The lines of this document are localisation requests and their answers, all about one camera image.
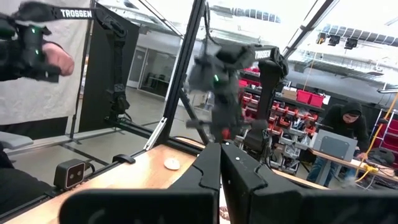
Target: metal beam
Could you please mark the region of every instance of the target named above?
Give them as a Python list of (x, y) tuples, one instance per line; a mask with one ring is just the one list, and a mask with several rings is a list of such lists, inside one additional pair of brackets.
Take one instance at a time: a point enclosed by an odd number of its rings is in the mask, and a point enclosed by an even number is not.
[(323, 20), (323, 18), (336, 6), (336, 4), (340, 0), (326, 0), (319, 10), (315, 13), (315, 15), (310, 19), (308, 22), (307, 26), (300, 26), (299, 29), (301, 29), (301, 33), (294, 39), (296, 33), (293, 35), (292, 39), (289, 41), (290, 43), (293, 43), (292, 45), (288, 46), (284, 50), (284, 57), (289, 58), (292, 53), (297, 49), (297, 47), (304, 41), (306, 36), (308, 36), (314, 28), (316, 28), (317, 25)]
[(163, 117), (168, 119), (166, 126), (164, 127), (161, 135), (158, 138), (159, 144), (164, 144), (169, 140), (170, 130), (172, 128), (175, 111), (177, 109), (179, 95), (178, 91), (182, 88), (183, 77), (185, 76), (189, 64), (189, 58), (191, 57), (193, 45), (196, 41), (200, 20), (205, 10), (205, 0), (194, 0), (190, 18), (188, 21), (187, 31), (185, 38), (182, 42), (180, 49), (180, 55), (177, 57), (177, 64), (175, 67), (172, 81), (170, 82), (170, 93), (166, 102)]

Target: ceiling light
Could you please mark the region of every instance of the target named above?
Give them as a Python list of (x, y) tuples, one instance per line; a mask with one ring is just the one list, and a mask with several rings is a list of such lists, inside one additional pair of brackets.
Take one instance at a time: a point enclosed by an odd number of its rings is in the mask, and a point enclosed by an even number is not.
[(352, 50), (353, 48), (355, 48), (357, 46), (357, 44), (358, 44), (358, 40), (347, 38), (346, 45), (345, 45), (344, 49)]
[(336, 46), (340, 43), (340, 37), (337, 35), (331, 35), (329, 38), (329, 46)]
[(387, 94), (387, 93), (398, 93), (398, 88), (394, 89), (386, 89), (386, 90), (377, 90), (378, 93)]
[(318, 38), (317, 38), (317, 44), (323, 44), (326, 40), (326, 34), (325, 33), (319, 33)]

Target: window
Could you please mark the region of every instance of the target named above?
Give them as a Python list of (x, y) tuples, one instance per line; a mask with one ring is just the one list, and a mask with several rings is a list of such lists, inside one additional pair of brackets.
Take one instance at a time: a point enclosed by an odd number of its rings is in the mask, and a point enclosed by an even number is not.
[(166, 97), (174, 63), (175, 55), (149, 49), (141, 79), (141, 90)]

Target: desk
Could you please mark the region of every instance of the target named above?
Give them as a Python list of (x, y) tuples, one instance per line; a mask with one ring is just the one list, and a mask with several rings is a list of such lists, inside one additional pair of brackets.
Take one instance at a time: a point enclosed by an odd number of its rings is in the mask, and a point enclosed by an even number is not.
[[(322, 185), (322, 186), (325, 183), (326, 177), (328, 176), (328, 173), (330, 171), (331, 162), (335, 162), (337, 164), (341, 164), (342, 166), (352, 167), (352, 168), (355, 168), (355, 169), (361, 163), (361, 161), (357, 161), (355, 159), (352, 159), (351, 162), (344, 161), (344, 160), (335, 158), (333, 156), (326, 155), (326, 154), (324, 154), (322, 152), (319, 152), (319, 151), (316, 151), (316, 150), (313, 150), (313, 149), (309, 149), (309, 151), (312, 154), (314, 154), (316, 156), (319, 156), (319, 157), (322, 157), (322, 158), (327, 160), (327, 163), (322, 166), (321, 172), (319, 173), (319, 176), (318, 176), (317, 181), (316, 181), (317, 184)], [(362, 170), (362, 171), (366, 171), (366, 169), (364, 168), (364, 165), (365, 165), (365, 163), (362, 163), (361, 167), (359, 169)], [(393, 180), (393, 181), (398, 182), (398, 177), (396, 177), (396, 176), (392, 177), (394, 175), (394, 170), (393, 169), (388, 169), (387, 167), (384, 167), (382, 165), (377, 165), (377, 166), (378, 167), (382, 167), (382, 168), (386, 168), (383, 172), (387, 173), (388, 175), (384, 174), (381, 171), (378, 171), (377, 173), (369, 173), (369, 174), (376, 175), (376, 176), (383, 177), (383, 178), (387, 178), (389, 180)]]
[[(165, 159), (174, 157), (180, 161), (177, 171), (164, 167)], [(62, 203), (74, 193), (87, 189), (166, 189), (172, 185), (196, 159), (167, 146), (157, 146), (136, 157), (135, 164), (121, 164), (75, 189), (59, 195), (8, 221), (7, 224), (58, 223), (58, 211)]]
[(293, 183), (298, 183), (298, 184), (302, 184), (302, 185), (307, 185), (307, 186), (312, 187), (312, 188), (314, 188), (314, 189), (329, 190), (329, 188), (327, 188), (327, 187), (324, 187), (324, 186), (321, 186), (321, 185), (318, 185), (318, 184), (314, 184), (314, 183), (312, 183), (312, 182), (303, 180), (303, 179), (301, 179), (301, 178), (292, 176), (292, 175), (290, 175), (290, 174), (286, 174), (286, 173), (281, 172), (281, 171), (279, 171), (279, 170), (273, 169), (272, 171), (274, 171), (274, 172), (275, 172), (276, 174), (278, 174), (279, 176), (282, 176), (282, 177), (285, 177), (285, 178), (291, 180)]

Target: black metal frame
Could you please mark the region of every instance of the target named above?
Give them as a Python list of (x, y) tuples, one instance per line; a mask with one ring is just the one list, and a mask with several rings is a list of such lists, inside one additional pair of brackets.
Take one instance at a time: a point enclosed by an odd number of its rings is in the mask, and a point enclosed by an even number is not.
[(166, 102), (163, 117), (167, 118), (166, 125), (161, 132), (157, 143), (165, 143), (169, 140), (170, 130), (173, 124), (175, 111), (178, 105), (178, 92), (182, 88), (182, 80), (185, 76), (189, 64), (189, 58), (192, 54), (193, 45), (196, 41), (200, 20), (205, 10), (205, 0), (194, 0), (190, 18), (187, 24), (187, 31), (182, 42), (180, 55), (178, 56), (177, 66), (171, 81), (170, 93)]

